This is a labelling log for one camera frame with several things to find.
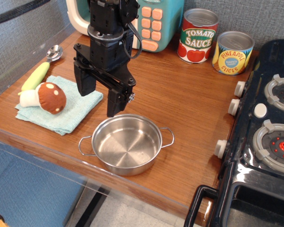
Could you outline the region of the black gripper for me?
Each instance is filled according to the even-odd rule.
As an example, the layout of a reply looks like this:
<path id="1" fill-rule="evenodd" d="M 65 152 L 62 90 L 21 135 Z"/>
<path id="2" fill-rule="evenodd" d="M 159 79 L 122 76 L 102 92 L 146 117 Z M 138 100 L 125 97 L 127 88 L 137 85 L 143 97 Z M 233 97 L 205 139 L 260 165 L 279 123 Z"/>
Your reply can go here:
<path id="1" fill-rule="evenodd" d="M 108 88 L 107 117 L 114 117 L 133 101 L 136 81 L 127 64 L 132 56 L 134 32 L 119 29 L 114 34 L 102 34 L 89 28 L 90 45 L 74 45 L 74 74 L 78 91 L 87 96 L 99 82 Z"/>

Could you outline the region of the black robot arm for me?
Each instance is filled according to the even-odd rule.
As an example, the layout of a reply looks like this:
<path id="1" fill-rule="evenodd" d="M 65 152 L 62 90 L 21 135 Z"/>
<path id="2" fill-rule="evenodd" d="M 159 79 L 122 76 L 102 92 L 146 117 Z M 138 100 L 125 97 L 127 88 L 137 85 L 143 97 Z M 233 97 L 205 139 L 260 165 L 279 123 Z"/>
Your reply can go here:
<path id="1" fill-rule="evenodd" d="M 127 65 L 132 55 L 133 38 L 141 36 L 132 24 L 138 18 L 140 5 L 135 0 L 91 0 L 90 45 L 76 44 L 74 74 L 81 96 L 96 89 L 99 82 L 108 88 L 107 116 L 123 111 L 134 99 L 136 81 Z"/>

